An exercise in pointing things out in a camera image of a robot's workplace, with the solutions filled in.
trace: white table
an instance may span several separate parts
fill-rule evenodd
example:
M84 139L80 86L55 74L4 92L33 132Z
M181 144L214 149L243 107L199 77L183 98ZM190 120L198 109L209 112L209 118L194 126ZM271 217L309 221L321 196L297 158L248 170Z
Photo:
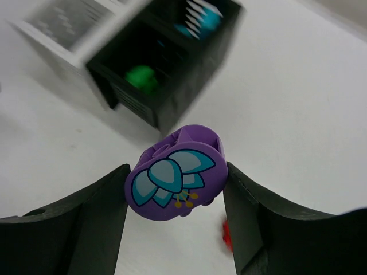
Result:
M294 0L243 2L227 66L181 125L213 128L229 161L294 202L330 213L367 206L367 44ZM24 3L2 1L0 18ZM124 108L98 119L39 86L21 68L55 85L45 64L3 22L0 37L0 217L134 165L157 139ZM222 198L169 222L129 210L116 274L234 274L223 215Z

